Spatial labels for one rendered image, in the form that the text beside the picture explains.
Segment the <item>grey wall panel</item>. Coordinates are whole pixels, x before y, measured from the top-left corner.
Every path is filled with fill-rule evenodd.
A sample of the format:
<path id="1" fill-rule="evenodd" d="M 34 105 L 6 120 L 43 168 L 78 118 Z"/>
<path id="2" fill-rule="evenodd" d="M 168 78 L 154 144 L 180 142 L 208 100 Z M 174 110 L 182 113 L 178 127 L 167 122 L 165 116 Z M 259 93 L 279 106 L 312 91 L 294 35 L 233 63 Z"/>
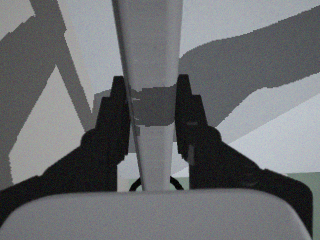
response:
<path id="1" fill-rule="evenodd" d="M 0 190 L 80 146 L 98 112 L 66 0 L 0 0 Z"/>

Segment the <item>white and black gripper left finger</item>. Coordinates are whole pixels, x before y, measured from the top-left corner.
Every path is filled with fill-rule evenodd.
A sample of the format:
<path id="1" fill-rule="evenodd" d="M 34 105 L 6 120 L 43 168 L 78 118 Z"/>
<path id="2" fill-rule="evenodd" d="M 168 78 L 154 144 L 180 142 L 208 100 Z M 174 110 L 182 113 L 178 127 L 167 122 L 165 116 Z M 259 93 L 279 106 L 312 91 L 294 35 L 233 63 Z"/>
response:
<path id="1" fill-rule="evenodd" d="M 80 146 L 42 175 L 0 191 L 0 228 L 14 210 L 39 198 L 117 192 L 117 165 L 128 155 L 130 124 L 124 77 L 114 76 L 110 98 L 102 97 L 96 126 L 84 133 Z"/>

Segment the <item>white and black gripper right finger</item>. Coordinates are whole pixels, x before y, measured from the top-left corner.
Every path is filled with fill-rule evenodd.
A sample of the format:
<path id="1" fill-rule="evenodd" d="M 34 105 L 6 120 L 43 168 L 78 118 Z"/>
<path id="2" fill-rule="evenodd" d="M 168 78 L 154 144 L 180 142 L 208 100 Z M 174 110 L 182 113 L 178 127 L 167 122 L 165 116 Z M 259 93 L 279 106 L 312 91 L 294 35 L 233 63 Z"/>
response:
<path id="1" fill-rule="evenodd" d="M 224 143 L 220 132 L 208 126 L 201 95 L 192 95 L 188 74 L 179 74 L 177 80 L 174 119 L 178 154 L 189 163 L 189 190 L 245 188 L 277 196 L 294 208 L 313 240 L 310 188 L 293 178 L 261 169 Z"/>

